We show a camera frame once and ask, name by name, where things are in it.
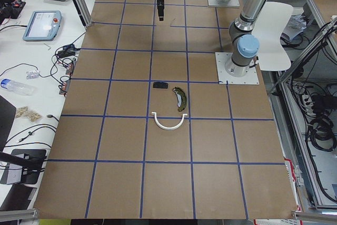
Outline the pile of wooden pieces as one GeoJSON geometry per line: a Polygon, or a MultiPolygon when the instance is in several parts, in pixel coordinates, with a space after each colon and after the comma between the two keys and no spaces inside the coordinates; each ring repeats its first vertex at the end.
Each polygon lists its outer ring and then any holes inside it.
{"type": "Polygon", "coordinates": [[[29,109],[28,106],[24,106],[16,109],[15,118],[25,118],[31,122],[36,122],[41,119],[42,116],[36,111],[29,109]]]}

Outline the black brake pad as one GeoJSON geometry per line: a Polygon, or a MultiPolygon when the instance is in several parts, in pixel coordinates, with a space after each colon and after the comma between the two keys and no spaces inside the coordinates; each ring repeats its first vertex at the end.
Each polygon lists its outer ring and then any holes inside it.
{"type": "Polygon", "coordinates": [[[154,89],[168,89],[168,83],[166,82],[154,82],[153,88],[154,89]]]}

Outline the near teach pendant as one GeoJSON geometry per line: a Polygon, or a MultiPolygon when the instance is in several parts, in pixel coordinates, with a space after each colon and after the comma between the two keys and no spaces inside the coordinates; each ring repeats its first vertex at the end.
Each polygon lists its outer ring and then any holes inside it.
{"type": "Polygon", "coordinates": [[[34,11],[24,32],[23,40],[52,41],[57,35],[61,21],[60,11],[34,11]]]}

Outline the clear plastic water bottle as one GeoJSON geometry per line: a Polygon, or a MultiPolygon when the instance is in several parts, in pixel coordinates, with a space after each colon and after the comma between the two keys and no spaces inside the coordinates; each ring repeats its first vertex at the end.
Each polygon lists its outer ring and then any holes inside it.
{"type": "Polygon", "coordinates": [[[33,86],[21,82],[16,82],[11,79],[2,79],[1,88],[19,95],[32,95],[35,90],[33,86]]]}

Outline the blister pill pack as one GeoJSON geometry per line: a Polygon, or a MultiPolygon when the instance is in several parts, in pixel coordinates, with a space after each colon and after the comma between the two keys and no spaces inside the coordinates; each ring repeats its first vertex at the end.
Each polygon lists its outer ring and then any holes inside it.
{"type": "Polygon", "coordinates": [[[32,71],[27,71],[26,72],[26,78],[29,79],[36,79],[40,77],[40,72],[39,70],[32,70],[32,71]]]}

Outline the olive brake shoe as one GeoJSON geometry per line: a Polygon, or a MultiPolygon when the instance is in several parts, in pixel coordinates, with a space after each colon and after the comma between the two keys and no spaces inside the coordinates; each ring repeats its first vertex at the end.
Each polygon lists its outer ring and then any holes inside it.
{"type": "Polygon", "coordinates": [[[177,97],[177,109],[179,112],[182,112],[186,108],[187,97],[185,92],[180,87],[173,87],[172,91],[175,93],[177,97]]]}

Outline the white chair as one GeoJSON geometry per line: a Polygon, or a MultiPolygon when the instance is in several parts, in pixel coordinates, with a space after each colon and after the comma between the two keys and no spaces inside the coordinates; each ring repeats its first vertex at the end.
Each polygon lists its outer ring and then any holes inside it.
{"type": "Polygon", "coordinates": [[[252,31],[252,35],[260,42],[257,53],[260,70],[286,71],[291,67],[291,61],[280,43],[280,37],[292,13],[293,7],[289,4],[264,4],[252,31]]]}

